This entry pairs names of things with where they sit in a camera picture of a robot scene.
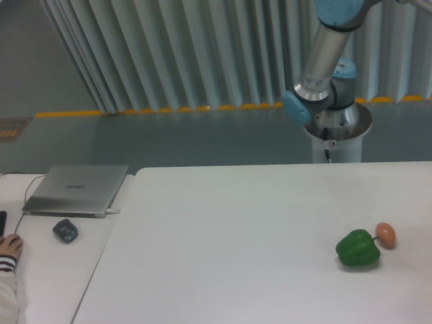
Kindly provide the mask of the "person's hand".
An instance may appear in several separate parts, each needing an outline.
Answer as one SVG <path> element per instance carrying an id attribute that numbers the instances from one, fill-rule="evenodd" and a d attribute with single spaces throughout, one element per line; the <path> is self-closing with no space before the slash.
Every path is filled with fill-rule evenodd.
<path id="1" fill-rule="evenodd" d="M 18 260 L 23 250 L 23 244 L 24 241 L 18 234 L 10 234 L 6 237 L 1 236 L 1 256 Z"/>

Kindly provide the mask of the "white striped sleeve forearm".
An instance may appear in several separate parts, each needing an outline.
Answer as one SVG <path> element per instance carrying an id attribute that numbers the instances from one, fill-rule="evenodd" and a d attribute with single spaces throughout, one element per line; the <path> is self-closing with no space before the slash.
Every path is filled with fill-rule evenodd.
<path id="1" fill-rule="evenodd" d="M 17 323 L 20 306 L 16 296 L 16 258 L 1 255 L 1 323 Z"/>

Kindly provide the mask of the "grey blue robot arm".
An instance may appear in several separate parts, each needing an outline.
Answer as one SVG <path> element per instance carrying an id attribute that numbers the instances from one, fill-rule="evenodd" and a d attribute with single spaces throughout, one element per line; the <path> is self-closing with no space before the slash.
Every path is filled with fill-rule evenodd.
<path id="1" fill-rule="evenodd" d="M 318 28 L 301 73 L 282 97 L 306 124 L 355 98 L 431 97 L 430 1 L 315 1 Z"/>

